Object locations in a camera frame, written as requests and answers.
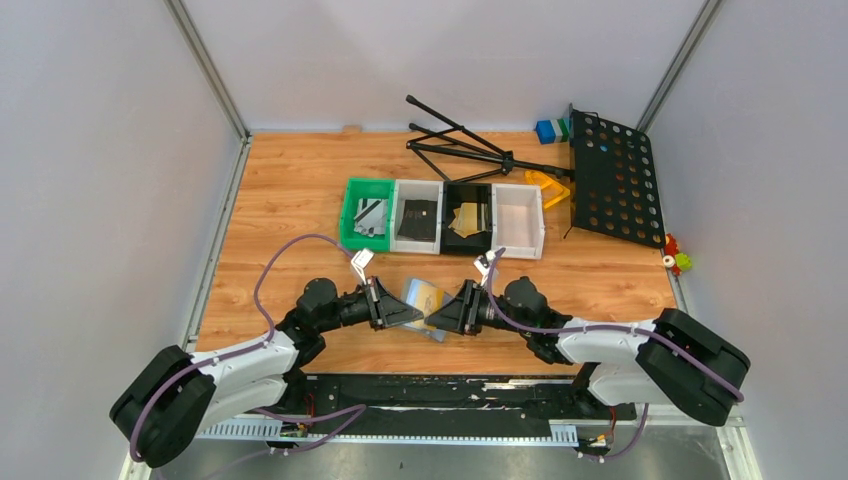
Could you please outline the grey card holder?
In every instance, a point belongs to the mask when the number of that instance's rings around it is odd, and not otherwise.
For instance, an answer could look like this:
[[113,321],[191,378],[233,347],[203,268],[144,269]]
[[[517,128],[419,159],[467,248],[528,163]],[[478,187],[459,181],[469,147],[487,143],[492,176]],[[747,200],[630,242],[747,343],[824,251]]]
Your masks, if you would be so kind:
[[452,296],[445,290],[420,278],[409,277],[405,280],[401,299],[408,305],[421,311],[422,315],[400,326],[401,329],[415,332],[430,340],[442,343],[447,333],[426,323],[430,314],[448,303]]

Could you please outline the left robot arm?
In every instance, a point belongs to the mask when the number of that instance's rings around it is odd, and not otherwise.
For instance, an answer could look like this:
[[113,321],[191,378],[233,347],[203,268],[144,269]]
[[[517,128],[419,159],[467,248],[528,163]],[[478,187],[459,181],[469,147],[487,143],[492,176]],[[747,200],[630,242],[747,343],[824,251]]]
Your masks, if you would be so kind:
[[177,345],[160,350],[118,397],[109,418],[128,440],[131,458],[158,468],[197,434],[231,417],[271,406],[298,411],[307,389],[297,378],[325,349],[324,333],[362,323],[384,330],[422,315],[375,276],[362,277],[350,293],[315,278],[260,337],[200,353]]

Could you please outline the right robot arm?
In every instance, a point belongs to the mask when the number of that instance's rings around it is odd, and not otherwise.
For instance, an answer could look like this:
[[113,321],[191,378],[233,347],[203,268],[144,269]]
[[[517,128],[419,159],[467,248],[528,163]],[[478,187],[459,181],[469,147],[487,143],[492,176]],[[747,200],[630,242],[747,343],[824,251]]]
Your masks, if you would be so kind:
[[751,367],[738,347],[677,308],[634,322],[598,322],[558,312],[526,276],[492,292],[503,253],[478,257],[483,278],[425,318],[427,324],[459,335],[483,328],[521,335],[547,364],[579,365],[571,403],[584,417],[620,404],[672,405],[690,418],[722,426],[743,402]]

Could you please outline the black card in bin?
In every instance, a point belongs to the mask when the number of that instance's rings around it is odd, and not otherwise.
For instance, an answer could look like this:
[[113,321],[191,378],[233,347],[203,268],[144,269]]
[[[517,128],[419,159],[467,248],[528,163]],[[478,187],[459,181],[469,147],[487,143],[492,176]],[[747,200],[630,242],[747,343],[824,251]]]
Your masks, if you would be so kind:
[[397,235],[411,241],[432,242],[436,239],[438,219],[436,201],[405,200]]

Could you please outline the gold cards in bin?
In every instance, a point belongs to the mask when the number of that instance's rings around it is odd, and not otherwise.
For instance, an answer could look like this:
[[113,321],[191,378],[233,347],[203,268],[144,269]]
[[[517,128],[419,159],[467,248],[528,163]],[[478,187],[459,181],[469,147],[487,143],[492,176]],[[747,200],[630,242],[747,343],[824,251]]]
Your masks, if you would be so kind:
[[489,207],[486,203],[463,202],[453,210],[454,218],[448,228],[461,238],[490,230]]

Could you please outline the silver cards in bin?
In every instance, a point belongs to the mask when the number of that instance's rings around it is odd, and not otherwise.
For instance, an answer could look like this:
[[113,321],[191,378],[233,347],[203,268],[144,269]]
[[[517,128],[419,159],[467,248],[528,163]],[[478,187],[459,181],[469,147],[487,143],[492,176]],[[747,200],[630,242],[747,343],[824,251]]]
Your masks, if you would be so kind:
[[388,220],[388,200],[362,198],[356,203],[353,231],[369,238],[384,236]]

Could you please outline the white bin with black card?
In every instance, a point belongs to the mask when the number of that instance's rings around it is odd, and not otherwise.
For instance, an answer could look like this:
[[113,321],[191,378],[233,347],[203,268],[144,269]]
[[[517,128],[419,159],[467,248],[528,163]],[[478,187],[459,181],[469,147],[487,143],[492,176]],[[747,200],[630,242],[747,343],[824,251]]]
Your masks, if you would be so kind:
[[391,252],[440,253],[443,186],[438,181],[395,182],[389,230]]

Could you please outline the white empty bin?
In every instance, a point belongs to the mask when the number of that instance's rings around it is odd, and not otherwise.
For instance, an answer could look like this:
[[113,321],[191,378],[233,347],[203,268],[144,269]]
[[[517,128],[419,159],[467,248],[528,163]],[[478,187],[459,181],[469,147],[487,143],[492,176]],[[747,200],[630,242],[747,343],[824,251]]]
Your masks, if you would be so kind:
[[541,190],[536,185],[494,183],[491,250],[504,250],[504,258],[539,260],[546,227]]

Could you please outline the black plastic bin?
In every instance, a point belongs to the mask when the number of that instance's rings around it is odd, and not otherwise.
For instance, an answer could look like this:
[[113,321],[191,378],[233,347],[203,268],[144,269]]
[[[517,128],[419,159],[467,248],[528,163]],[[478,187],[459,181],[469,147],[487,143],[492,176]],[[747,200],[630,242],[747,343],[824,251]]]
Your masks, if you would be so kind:
[[445,182],[442,194],[440,253],[481,255],[493,239],[492,186]]

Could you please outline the green plastic bin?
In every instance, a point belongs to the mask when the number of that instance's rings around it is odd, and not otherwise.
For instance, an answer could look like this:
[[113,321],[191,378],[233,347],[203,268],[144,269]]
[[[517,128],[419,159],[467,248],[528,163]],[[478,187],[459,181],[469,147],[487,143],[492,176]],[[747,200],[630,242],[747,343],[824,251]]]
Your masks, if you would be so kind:
[[351,251],[388,252],[394,195],[392,179],[350,178],[339,220],[340,243]]

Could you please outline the black folding stand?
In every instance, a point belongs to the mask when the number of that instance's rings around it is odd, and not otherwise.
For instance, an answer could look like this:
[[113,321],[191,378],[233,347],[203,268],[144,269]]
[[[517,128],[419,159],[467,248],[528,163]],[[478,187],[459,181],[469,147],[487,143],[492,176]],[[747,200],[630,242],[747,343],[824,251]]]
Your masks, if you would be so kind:
[[[412,132],[420,133],[420,136],[408,140],[405,144],[407,150],[412,151],[445,182],[474,182],[498,175],[507,176],[516,168],[544,173],[557,179],[575,179],[574,169],[517,159],[513,151],[500,148],[464,125],[421,102],[413,95],[408,94],[405,101],[447,125],[446,129],[436,131],[410,122],[408,128]],[[494,165],[495,169],[459,179],[451,179],[428,158],[428,154],[482,162]]]

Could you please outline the black perforated tray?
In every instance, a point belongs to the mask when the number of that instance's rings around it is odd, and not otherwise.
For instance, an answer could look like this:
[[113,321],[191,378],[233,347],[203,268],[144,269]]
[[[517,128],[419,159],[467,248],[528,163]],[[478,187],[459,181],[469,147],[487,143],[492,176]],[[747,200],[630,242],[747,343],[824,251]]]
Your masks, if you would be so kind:
[[649,137],[595,112],[570,111],[574,227],[654,249],[666,245]]

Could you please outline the blue toy block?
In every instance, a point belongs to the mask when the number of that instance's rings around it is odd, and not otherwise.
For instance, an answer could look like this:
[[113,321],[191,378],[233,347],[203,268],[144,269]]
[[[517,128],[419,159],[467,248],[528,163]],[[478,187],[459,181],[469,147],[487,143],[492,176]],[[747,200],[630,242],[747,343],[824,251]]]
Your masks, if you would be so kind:
[[571,138],[572,123],[569,118],[540,120],[534,132],[540,144],[566,143]]

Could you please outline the colourful toy figure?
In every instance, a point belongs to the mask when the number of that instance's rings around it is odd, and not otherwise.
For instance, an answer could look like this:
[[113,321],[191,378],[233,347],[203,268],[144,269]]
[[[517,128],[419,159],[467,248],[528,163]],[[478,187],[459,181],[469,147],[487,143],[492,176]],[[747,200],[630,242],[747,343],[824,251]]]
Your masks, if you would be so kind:
[[692,259],[680,250],[676,238],[669,233],[665,235],[662,262],[674,276],[680,276],[693,268]]

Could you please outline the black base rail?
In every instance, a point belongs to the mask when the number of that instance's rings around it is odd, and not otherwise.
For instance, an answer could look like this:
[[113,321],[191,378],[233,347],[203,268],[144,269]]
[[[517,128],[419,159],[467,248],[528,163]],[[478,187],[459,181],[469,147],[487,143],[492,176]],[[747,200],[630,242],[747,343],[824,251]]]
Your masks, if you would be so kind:
[[310,434],[350,419],[348,436],[542,438],[555,421],[605,430],[637,417],[632,404],[609,407],[565,376],[304,374],[269,406],[313,417]]

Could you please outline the yellow toy frame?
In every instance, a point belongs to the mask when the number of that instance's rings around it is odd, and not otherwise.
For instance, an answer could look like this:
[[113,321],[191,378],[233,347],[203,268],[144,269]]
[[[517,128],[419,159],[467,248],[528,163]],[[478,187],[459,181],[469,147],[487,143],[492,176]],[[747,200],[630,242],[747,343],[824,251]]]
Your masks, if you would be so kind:
[[548,174],[528,170],[524,172],[527,184],[538,186],[542,195],[542,206],[549,210],[571,196],[571,190]]

